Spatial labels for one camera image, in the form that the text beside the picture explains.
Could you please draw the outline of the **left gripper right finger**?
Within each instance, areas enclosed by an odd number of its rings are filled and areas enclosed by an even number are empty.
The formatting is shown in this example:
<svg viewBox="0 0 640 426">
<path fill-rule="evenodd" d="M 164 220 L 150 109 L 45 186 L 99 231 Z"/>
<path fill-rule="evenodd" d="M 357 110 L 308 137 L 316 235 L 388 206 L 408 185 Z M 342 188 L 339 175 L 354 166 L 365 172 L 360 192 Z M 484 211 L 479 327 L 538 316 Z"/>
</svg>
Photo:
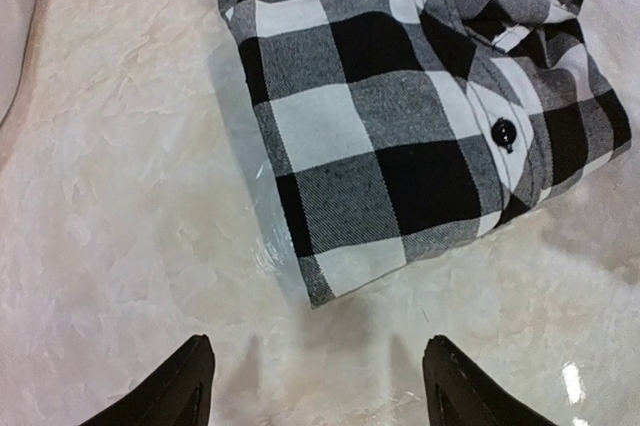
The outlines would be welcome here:
<svg viewBox="0 0 640 426">
<path fill-rule="evenodd" d="M 505 391 L 444 335 L 428 341 L 422 371 L 431 425 L 554 426 Z"/>
</svg>

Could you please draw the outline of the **black white plaid shirt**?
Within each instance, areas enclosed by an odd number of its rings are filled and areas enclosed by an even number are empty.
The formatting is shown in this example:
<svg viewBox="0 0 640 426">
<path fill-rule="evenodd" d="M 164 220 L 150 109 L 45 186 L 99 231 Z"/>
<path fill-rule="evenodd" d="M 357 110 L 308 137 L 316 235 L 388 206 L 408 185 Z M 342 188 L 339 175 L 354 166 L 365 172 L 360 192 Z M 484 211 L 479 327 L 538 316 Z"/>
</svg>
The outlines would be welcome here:
<svg viewBox="0 0 640 426">
<path fill-rule="evenodd" d="M 217 0 L 313 307 L 630 147 L 583 1 Z"/>
</svg>

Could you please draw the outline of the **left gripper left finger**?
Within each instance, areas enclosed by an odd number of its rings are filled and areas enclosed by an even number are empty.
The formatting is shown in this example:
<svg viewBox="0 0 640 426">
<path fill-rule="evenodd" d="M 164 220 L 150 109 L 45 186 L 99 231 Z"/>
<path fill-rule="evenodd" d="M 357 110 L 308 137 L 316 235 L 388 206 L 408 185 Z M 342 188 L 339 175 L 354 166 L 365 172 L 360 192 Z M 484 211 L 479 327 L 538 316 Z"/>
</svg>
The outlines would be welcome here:
<svg viewBox="0 0 640 426">
<path fill-rule="evenodd" d="M 82 426 L 207 426 L 215 355 L 206 335 L 193 335 L 120 400 Z"/>
</svg>

